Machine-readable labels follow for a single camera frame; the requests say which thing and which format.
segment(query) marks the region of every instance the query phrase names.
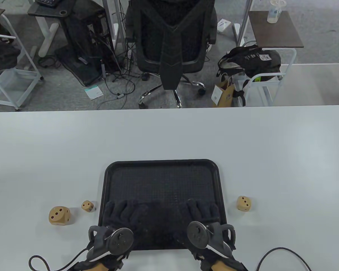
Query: white table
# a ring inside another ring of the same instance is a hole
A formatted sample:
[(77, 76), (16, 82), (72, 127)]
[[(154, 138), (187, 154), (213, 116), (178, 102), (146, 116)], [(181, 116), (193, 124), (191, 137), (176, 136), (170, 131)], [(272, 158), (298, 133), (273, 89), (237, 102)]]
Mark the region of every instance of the white table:
[[(84, 248), (99, 212), (80, 205), (98, 204), (111, 163), (199, 158), (220, 169), (234, 256), (250, 271), (276, 246), (339, 270), (339, 106), (0, 113), (0, 270), (27, 271), (34, 254), (57, 270)], [(252, 198), (249, 213), (235, 208), (239, 195)], [(73, 225), (49, 224), (56, 205)], [(199, 263), (188, 251), (132, 252), (122, 270)], [(304, 269), (274, 252), (262, 270)]]

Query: black glove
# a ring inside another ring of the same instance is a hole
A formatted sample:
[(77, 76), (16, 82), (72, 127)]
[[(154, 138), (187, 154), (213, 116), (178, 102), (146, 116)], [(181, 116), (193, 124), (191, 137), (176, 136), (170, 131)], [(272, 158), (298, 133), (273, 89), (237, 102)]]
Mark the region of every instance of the black glove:
[[(144, 229), (141, 219), (146, 216), (147, 210), (148, 207), (145, 204), (139, 204), (137, 200), (124, 200), (118, 203), (110, 201), (105, 205), (103, 226), (114, 229), (128, 228), (133, 232), (134, 242), (126, 252), (126, 258), (142, 236), (141, 232)], [(122, 266), (123, 258), (124, 256), (120, 258), (119, 256), (109, 255), (100, 259), (100, 262), (109, 270), (113, 270)]]
[(229, 258), (223, 258), (209, 249), (199, 249), (187, 237), (187, 226), (192, 221), (201, 222), (205, 226), (220, 222), (220, 213), (216, 204), (200, 200), (188, 200), (180, 205), (180, 213), (182, 215), (181, 230), (174, 234), (174, 238), (187, 248), (196, 260), (201, 261), (201, 270), (208, 271), (217, 261), (222, 261), (232, 269), (247, 271), (245, 266), (236, 261), (232, 255), (229, 255)]
[[(103, 226), (102, 227), (92, 226), (91, 228), (101, 233), (107, 231), (109, 234), (108, 236), (110, 236), (111, 233), (114, 233), (118, 229), (128, 228), (133, 232), (134, 242), (132, 246), (125, 253), (121, 255), (110, 254), (94, 262), (90, 262), (90, 260), (88, 259), (88, 255), (89, 255), (88, 253), (86, 261), (76, 263), (70, 270), (73, 270), (73, 271), (88, 270), (88, 269), (95, 267), (99, 263), (104, 265), (110, 271), (120, 269), (123, 266), (122, 260), (124, 258), (128, 258), (129, 253), (132, 251), (132, 249), (135, 247), (135, 245), (138, 243), (139, 239), (141, 238), (141, 231), (143, 230), (142, 225), (141, 225), (141, 218), (144, 217), (146, 213), (147, 213), (147, 206), (144, 204), (139, 204), (136, 200), (124, 200), (118, 203), (115, 203), (113, 201), (108, 202), (105, 206), (103, 223), (102, 223)], [(95, 245), (95, 243), (93, 241), (90, 241), (87, 246), (87, 249), (92, 248), (93, 245)], [(103, 245), (100, 245), (99, 247), (102, 248), (101, 250), (104, 250), (105, 252), (109, 250), (107, 245), (105, 245), (105, 247), (103, 247)]]

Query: black cable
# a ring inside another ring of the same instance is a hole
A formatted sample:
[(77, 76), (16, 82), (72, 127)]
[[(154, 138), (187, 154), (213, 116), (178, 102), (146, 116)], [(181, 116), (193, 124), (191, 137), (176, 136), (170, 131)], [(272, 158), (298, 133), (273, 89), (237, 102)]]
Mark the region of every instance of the black cable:
[(291, 249), (288, 249), (288, 248), (282, 248), (282, 247), (278, 247), (278, 248), (273, 248), (273, 249), (270, 249), (260, 260), (259, 264), (257, 265), (256, 267), (256, 271), (259, 271), (260, 270), (260, 266), (261, 266), (261, 263), (264, 261), (264, 259), (266, 258), (267, 255), (269, 255), (271, 252), (275, 251), (275, 250), (278, 250), (278, 249), (283, 249), (283, 250), (287, 250), (289, 252), (291, 252), (292, 254), (296, 255), (304, 264), (305, 266), (308, 268), (309, 271), (312, 271), (310, 269), (310, 266), (306, 263), (306, 261), (304, 261), (303, 258), (301, 258), (301, 256), (299, 254), (297, 254), (296, 252), (292, 251)]
[[(64, 266), (63, 268), (60, 268), (60, 269), (58, 269), (58, 270), (56, 270), (56, 271), (62, 271), (62, 270), (64, 270), (65, 268), (67, 268), (68, 266), (70, 266), (84, 251), (86, 251), (86, 250), (88, 250), (87, 248), (85, 248), (85, 249), (83, 249), (81, 252), (79, 252), (66, 266)], [(45, 264), (45, 267), (47, 267), (47, 270), (48, 271), (51, 271), (50, 270), (50, 268), (49, 268), (49, 265), (48, 265), (48, 263), (47, 263), (47, 261), (43, 258), (43, 257), (41, 257), (41, 256), (39, 256), (39, 255), (34, 255), (34, 256), (32, 256), (32, 257), (30, 257), (30, 259), (29, 259), (29, 268), (32, 270), (32, 271), (38, 271), (38, 270), (36, 270), (32, 265), (31, 265), (31, 261), (34, 259), (34, 258), (39, 258), (39, 259), (41, 259), (42, 261), (43, 261), (43, 263)]]
[(59, 62), (59, 60), (56, 58), (55, 55), (47, 55), (43, 58), (39, 58), (38, 65), (45, 69), (48, 67), (54, 67), (57, 69), (61, 66), (61, 63)]

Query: caster wheel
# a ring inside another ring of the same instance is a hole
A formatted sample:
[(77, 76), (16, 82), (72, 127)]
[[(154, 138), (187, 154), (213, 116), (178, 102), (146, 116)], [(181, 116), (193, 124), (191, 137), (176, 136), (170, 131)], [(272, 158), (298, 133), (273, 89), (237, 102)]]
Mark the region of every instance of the caster wheel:
[(149, 73), (143, 73), (143, 74), (141, 75), (142, 81), (148, 81), (148, 80), (149, 80), (149, 76), (150, 76)]
[(204, 96), (204, 94), (206, 94), (206, 89), (199, 89), (199, 90), (198, 90), (198, 94), (199, 94), (200, 96)]
[(144, 104), (144, 103), (138, 104), (138, 107), (139, 107), (140, 109), (148, 109), (148, 105), (146, 105), (146, 104)]

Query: black backpack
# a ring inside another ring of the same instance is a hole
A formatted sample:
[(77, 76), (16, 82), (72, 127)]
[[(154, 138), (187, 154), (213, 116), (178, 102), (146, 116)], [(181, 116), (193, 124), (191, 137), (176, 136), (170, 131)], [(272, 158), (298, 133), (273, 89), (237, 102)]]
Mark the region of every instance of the black backpack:
[(21, 50), (0, 40), (0, 70), (16, 67)]
[[(257, 45), (236, 47), (224, 55), (218, 62), (217, 77), (244, 72), (252, 78), (260, 73), (280, 72), (281, 58), (277, 51), (263, 51)], [(274, 76), (262, 76), (261, 81), (268, 81)]]

